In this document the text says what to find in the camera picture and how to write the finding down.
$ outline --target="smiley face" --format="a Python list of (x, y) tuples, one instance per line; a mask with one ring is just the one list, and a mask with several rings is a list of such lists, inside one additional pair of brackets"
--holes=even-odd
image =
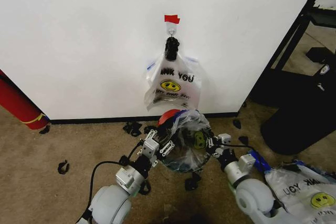
[(194, 135), (195, 142), (194, 147), (195, 149), (203, 149), (205, 148), (205, 139), (202, 131), (197, 131)]
[(326, 193), (318, 193), (313, 195), (310, 203), (313, 208), (327, 207), (335, 204), (335, 198)]
[(161, 88), (167, 91), (178, 92), (181, 90), (181, 86), (173, 81), (163, 81), (161, 82)]

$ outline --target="red cylinder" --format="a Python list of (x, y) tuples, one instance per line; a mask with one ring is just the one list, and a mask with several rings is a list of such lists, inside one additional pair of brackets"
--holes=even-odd
[(32, 130), (48, 124), (48, 119), (0, 70), (0, 105)]

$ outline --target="floor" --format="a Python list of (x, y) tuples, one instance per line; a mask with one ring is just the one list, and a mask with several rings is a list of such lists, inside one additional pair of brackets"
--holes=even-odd
[[(325, 44), (335, 48), (335, 30), (310, 26), (286, 70), (313, 74), (319, 65), (305, 58), (312, 46)], [(276, 108), (247, 100), (238, 115), (242, 128), (232, 124), (234, 118), (209, 119), (215, 134), (229, 133), (238, 144), (239, 136), (248, 136), (250, 145), (259, 150), (272, 166), (290, 161), (293, 156), (272, 152), (260, 135), (260, 125)], [(155, 125), (156, 122), (141, 122)], [(75, 223), (84, 211), (89, 192), (89, 180), (95, 164), (104, 160), (119, 160), (128, 154), (139, 138), (127, 134), (124, 123), (52, 125), (41, 135), (32, 131), (0, 108), (0, 185), (2, 189), (0, 223)], [(336, 170), (334, 154), (336, 133), (332, 133), (301, 152), (299, 158), (308, 164)], [(237, 155), (246, 153), (237, 149)], [(67, 160), (70, 170), (57, 173), (58, 163)], [(104, 165), (96, 172), (94, 192), (114, 183), (116, 165)], [(124, 223), (252, 223), (236, 206), (228, 180), (219, 163), (210, 159), (205, 165), (199, 188), (185, 191), (184, 180), (190, 174), (178, 174), (162, 164), (150, 171), (152, 191), (147, 196), (132, 199), (132, 211)], [(252, 177), (260, 177), (256, 171)]]

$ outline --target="crumpled plastic bag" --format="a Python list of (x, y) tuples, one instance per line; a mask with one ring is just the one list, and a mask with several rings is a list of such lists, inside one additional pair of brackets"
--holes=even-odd
[(174, 123), (160, 144), (173, 141), (175, 147), (162, 163), (169, 169), (186, 173), (203, 167), (210, 155), (207, 139), (213, 137), (209, 121), (197, 110), (184, 110), (175, 115)]
[(313, 170), (297, 165), (300, 172), (272, 169), (265, 174), (284, 207), (305, 224), (336, 223), (336, 184)]

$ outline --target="white plastic bag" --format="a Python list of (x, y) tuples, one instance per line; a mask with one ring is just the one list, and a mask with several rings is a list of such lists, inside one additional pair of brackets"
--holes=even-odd
[(209, 121), (197, 110), (176, 114), (171, 129), (160, 144), (173, 141), (174, 149), (162, 161), (169, 169), (186, 173), (203, 167), (210, 155), (206, 152), (207, 139), (213, 137)]
[(201, 78), (196, 59), (177, 54), (169, 61), (165, 54), (147, 68), (146, 79), (150, 84), (144, 102), (149, 110), (161, 102), (197, 109), (200, 100)]
[(265, 175), (285, 208), (302, 223), (336, 223), (336, 185), (311, 169), (272, 169)]

